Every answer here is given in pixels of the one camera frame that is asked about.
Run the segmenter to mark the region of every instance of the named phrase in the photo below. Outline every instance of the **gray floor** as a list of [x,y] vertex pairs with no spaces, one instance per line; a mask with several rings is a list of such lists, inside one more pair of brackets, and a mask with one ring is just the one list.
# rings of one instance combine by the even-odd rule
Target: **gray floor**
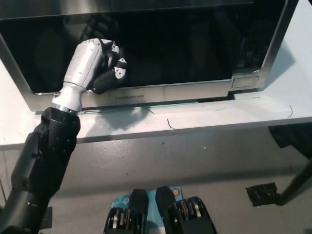
[[[18,154],[0,156],[7,194]],[[284,207],[252,207],[245,191],[272,181],[283,190],[306,163],[294,148],[279,149],[266,128],[78,145],[46,233],[102,233],[118,195],[180,185],[184,197],[203,199],[219,234],[312,234],[312,189]]]

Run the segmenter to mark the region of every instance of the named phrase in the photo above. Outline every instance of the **metal stand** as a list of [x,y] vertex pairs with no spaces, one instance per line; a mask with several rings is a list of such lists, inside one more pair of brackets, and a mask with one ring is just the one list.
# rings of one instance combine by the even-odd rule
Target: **metal stand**
[[289,202],[293,196],[298,192],[302,185],[307,182],[312,177],[312,159],[310,159],[308,165],[303,169],[302,172],[297,174],[294,179],[292,179],[289,186],[280,195],[279,199],[276,201],[276,205],[283,206]]

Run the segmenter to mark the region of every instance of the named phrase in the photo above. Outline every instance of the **stainless steel microwave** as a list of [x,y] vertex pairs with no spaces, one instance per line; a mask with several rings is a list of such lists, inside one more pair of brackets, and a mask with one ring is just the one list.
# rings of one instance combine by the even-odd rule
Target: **stainless steel microwave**
[[115,40],[128,77],[86,109],[226,97],[264,86],[298,0],[0,0],[0,59],[32,111],[76,45]]

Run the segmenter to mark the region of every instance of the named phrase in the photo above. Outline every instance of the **white table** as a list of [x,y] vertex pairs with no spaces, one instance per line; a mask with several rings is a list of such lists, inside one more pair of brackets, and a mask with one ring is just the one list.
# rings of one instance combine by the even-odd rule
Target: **white table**
[[[264,91],[229,101],[81,114],[78,143],[312,121],[311,25],[312,6],[300,0]],[[40,116],[29,110],[1,60],[0,78],[0,151],[19,149]]]

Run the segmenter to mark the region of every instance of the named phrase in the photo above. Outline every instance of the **robotic hand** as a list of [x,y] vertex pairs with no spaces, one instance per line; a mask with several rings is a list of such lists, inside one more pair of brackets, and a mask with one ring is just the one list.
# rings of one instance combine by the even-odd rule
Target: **robotic hand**
[[122,50],[113,41],[90,39],[77,46],[63,88],[28,135],[14,167],[12,191],[0,217],[0,234],[39,232],[77,143],[82,94],[88,90],[101,94],[115,87],[126,76],[126,68]]

